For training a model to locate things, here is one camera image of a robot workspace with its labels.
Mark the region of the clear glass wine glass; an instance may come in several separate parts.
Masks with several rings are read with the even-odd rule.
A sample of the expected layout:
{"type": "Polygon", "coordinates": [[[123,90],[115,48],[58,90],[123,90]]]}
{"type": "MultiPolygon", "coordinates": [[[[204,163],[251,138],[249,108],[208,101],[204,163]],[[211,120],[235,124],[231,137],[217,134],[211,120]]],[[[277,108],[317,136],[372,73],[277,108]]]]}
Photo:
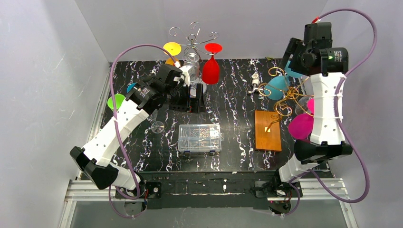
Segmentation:
{"type": "Polygon", "coordinates": [[[161,121],[157,121],[158,110],[154,110],[153,113],[149,116],[149,120],[151,123],[151,130],[155,134],[162,133],[164,131],[164,123],[161,121]]]}
{"type": "Polygon", "coordinates": [[[310,96],[301,96],[298,100],[298,104],[296,105],[294,111],[296,115],[300,115],[303,113],[312,114],[309,110],[307,103],[311,99],[310,96]]]}

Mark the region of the pink plastic wine glass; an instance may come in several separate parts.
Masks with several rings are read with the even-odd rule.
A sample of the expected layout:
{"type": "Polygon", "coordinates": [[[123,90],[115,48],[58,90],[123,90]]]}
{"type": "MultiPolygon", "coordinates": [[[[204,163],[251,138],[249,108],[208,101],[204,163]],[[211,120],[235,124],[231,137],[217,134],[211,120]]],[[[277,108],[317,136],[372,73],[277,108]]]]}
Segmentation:
{"type": "Polygon", "coordinates": [[[312,114],[303,113],[296,115],[290,122],[288,131],[295,139],[306,139],[312,133],[314,123],[314,98],[311,98],[307,106],[312,114]]]}

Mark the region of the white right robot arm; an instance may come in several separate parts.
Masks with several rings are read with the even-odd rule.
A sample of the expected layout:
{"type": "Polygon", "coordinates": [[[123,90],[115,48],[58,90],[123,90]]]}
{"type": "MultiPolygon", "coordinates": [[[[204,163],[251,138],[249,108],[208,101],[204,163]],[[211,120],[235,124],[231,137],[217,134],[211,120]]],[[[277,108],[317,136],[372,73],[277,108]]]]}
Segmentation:
{"type": "Polygon", "coordinates": [[[347,49],[333,47],[329,22],[306,24],[303,39],[289,40],[280,65],[269,70],[272,80],[258,86],[263,96],[270,96],[274,91],[283,93],[275,103],[275,118],[268,129],[291,115],[292,109],[285,101],[300,97],[299,88],[289,85],[288,78],[294,74],[306,76],[312,83],[313,107],[289,124],[289,133],[295,138],[294,154],[276,170],[272,180],[256,188],[257,192],[289,198],[298,194],[296,184],[303,174],[323,162],[352,153],[340,126],[343,80],[348,65],[347,49]]]}

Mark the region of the blue plastic wine glass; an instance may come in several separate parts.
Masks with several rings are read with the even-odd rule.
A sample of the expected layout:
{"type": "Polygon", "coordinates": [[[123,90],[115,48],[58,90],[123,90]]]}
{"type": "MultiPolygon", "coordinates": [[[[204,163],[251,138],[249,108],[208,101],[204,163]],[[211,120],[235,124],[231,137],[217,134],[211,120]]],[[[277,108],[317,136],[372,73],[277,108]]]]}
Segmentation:
{"type": "Polygon", "coordinates": [[[274,71],[274,77],[264,86],[263,94],[271,100],[280,100],[283,98],[284,93],[288,91],[290,85],[290,78],[301,78],[303,74],[294,72],[290,69],[290,60],[287,62],[286,69],[278,69],[272,67],[269,69],[269,74],[274,71]]]}
{"type": "Polygon", "coordinates": [[[136,82],[131,83],[131,84],[127,87],[126,92],[129,93],[129,92],[134,88],[135,85],[136,85],[136,82]]]}

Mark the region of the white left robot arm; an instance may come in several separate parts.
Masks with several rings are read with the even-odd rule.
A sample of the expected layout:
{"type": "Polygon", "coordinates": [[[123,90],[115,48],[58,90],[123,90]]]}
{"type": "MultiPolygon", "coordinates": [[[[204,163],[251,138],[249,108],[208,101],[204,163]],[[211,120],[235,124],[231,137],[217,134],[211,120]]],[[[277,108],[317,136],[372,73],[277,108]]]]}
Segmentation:
{"type": "Polygon", "coordinates": [[[202,111],[203,85],[191,95],[191,66],[177,68],[163,64],[154,76],[131,85],[120,107],[105,126],[85,145],[75,146],[70,156],[79,169],[100,190],[110,186],[135,190],[142,178],[129,169],[116,166],[111,159],[123,141],[152,113],[167,105],[179,112],[202,111]]]}

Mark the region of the green plastic wine glass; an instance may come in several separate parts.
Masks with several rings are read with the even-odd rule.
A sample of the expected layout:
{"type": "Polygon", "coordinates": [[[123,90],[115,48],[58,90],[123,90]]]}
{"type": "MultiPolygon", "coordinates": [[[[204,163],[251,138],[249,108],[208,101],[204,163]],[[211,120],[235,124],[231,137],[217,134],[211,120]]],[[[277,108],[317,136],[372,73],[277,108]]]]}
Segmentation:
{"type": "MultiPolygon", "coordinates": [[[[123,101],[125,100],[125,96],[123,94],[115,94],[114,95],[114,99],[115,99],[115,107],[116,110],[118,110],[123,101]]],[[[114,110],[114,103],[113,103],[113,98],[109,97],[108,101],[107,101],[107,106],[113,111],[114,110]]]]}

